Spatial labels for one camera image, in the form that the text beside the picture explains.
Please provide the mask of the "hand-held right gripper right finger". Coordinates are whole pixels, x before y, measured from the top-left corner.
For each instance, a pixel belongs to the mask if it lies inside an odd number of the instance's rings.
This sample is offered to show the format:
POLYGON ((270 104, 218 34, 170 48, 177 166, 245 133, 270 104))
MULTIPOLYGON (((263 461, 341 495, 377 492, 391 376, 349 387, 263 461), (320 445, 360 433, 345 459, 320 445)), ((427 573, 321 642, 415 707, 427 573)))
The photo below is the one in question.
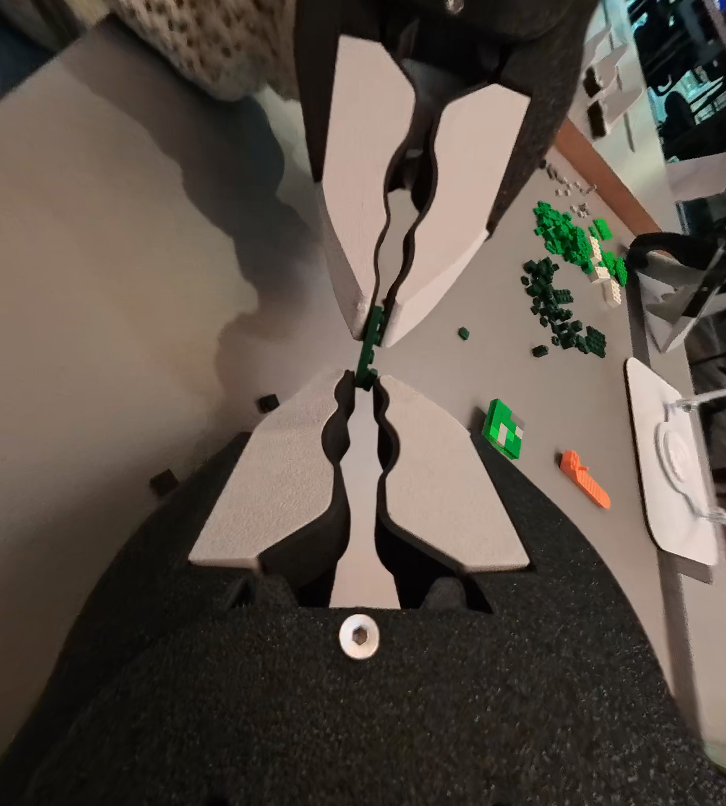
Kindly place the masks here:
POLYGON ((373 391, 378 425, 375 547, 401 606, 438 579, 529 569, 530 558, 468 429, 392 376, 373 391))

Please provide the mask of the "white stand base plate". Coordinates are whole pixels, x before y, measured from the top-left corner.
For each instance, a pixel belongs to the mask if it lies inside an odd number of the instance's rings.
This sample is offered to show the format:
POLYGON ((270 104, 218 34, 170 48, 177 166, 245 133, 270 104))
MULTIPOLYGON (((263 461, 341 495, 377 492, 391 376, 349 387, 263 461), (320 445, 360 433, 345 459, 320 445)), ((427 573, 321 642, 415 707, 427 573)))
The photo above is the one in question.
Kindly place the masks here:
POLYGON ((705 568, 718 538, 691 415, 680 393, 636 358, 624 365, 644 519, 662 551, 705 568))

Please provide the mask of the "black and white stand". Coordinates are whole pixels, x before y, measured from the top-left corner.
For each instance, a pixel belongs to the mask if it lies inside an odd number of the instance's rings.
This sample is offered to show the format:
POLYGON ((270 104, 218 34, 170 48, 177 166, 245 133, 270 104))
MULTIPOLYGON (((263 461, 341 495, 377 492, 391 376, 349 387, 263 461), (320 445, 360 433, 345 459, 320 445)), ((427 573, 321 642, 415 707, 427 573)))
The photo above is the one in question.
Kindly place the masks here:
POLYGON ((636 236, 625 256, 659 352, 680 347, 701 318, 726 311, 726 231, 699 238, 657 231, 636 236))

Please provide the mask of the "pile of grey lego pieces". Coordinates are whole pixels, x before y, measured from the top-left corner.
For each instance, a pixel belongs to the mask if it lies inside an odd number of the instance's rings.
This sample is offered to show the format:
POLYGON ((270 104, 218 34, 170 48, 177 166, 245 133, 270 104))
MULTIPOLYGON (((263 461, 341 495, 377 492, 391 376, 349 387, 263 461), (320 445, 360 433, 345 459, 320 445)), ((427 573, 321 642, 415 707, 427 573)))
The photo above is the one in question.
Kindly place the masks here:
POLYGON ((553 182, 554 195, 565 199, 569 203, 569 210, 575 216, 587 218, 592 215, 590 203, 598 190, 596 184, 585 185, 577 180, 570 180, 549 160, 541 160, 539 169, 553 182))

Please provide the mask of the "dark green lego plate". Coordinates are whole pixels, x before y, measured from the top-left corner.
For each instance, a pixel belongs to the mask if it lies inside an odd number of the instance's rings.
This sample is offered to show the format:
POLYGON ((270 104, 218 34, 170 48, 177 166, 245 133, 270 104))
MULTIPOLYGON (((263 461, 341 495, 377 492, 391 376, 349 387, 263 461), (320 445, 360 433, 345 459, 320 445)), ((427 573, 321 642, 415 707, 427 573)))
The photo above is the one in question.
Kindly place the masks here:
POLYGON ((385 321, 386 316, 384 308, 382 306, 374 306, 370 313, 366 332, 362 340, 362 348, 358 358, 355 377, 358 373, 364 372, 366 368, 375 368, 375 350, 381 346, 382 331, 385 327, 385 321))

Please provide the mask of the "person's left forearm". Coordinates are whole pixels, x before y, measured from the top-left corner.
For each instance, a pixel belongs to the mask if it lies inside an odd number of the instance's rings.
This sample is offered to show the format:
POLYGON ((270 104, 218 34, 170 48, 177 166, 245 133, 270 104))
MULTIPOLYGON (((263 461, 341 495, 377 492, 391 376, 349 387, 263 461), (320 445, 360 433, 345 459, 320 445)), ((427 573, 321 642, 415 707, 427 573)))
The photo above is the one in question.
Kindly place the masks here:
POLYGON ((298 100, 297 1, 112 1, 109 10, 188 81, 222 102, 270 87, 298 100))

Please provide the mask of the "orange brick separator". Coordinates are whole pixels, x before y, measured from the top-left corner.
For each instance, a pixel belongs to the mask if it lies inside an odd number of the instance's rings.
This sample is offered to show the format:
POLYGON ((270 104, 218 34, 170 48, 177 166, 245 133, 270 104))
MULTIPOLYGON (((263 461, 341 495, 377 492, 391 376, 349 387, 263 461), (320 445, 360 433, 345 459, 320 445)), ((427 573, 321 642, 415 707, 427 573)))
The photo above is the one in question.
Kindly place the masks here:
POLYGON ((590 474, 590 469, 580 461, 574 450, 565 450, 559 460, 559 469, 600 509, 610 509, 611 501, 607 492, 600 487, 590 474))

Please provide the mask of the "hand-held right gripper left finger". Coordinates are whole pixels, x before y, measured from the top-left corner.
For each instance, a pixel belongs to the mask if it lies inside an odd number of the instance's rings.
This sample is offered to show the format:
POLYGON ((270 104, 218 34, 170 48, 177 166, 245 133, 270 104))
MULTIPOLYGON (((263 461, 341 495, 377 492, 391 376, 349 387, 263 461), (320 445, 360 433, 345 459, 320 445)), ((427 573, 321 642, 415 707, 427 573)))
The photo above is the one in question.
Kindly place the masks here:
POLYGON ((294 591, 333 576, 350 535, 340 467, 355 376, 330 370, 269 413, 248 438, 188 560, 281 576, 294 591))

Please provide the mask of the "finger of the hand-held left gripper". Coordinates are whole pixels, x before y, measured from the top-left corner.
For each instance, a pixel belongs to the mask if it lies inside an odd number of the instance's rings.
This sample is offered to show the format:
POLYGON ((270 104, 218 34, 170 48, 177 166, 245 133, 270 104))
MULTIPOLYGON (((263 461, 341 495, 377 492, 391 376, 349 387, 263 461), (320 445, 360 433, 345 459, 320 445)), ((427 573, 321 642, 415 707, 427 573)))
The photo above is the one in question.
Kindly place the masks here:
POLYGON ((414 86, 381 43, 339 37, 319 216, 332 290, 353 338, 363 338, 378 290, 387 180, 415 103, 414 86))
POLYGON ((439 304, 489 236, 489 216, 530 98, 489 84, 451 100, 431 141, 434 184, 407 238, 407 275, 389 303, 385 346, 439 304))

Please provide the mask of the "bright green lego assembly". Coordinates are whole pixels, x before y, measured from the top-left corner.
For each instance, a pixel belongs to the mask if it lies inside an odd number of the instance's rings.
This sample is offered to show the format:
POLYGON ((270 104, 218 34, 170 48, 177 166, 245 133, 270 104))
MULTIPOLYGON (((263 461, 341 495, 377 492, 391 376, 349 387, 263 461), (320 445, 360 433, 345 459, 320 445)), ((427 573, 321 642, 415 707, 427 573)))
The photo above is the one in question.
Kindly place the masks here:
POLYGON ((510 460, 521 454, 523 430, 512 418, 512 411, 499 398, 490 401, 481 435, 499 453, 510 460))

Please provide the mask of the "pile of bright green bricks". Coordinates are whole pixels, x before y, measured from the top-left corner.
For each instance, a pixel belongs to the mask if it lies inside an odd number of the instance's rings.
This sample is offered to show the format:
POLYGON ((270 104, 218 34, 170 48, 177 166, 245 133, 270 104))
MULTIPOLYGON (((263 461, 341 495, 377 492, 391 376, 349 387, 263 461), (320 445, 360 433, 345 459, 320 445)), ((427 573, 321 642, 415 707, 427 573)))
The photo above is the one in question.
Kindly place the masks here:
POLYGON ((535 233, 544 240, 545 248, 554 256, 579 267, 584 273, 593 270, 593 247, 589 235, 572 222, 570 214, 560 213, 544 200, 533 208, 535 233))

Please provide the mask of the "pile of dark green bricks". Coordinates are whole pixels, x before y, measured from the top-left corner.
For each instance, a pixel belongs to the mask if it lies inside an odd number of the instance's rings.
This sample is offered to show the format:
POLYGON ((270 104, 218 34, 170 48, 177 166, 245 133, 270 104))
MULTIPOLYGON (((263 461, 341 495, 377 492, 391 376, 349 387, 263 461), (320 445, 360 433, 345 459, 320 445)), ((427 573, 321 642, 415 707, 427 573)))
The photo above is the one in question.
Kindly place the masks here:
POLYGON ((559 265, 550 259, 529 260, 522 270, 521 282, 531 297, 530 312, 539 318, 542 327, 550 329, 552 344, 563 349, 578 348, 587 353, 585 327, 573 317, 568 307, 573 302, 572 294, 567 288, 555 286, 559 265))

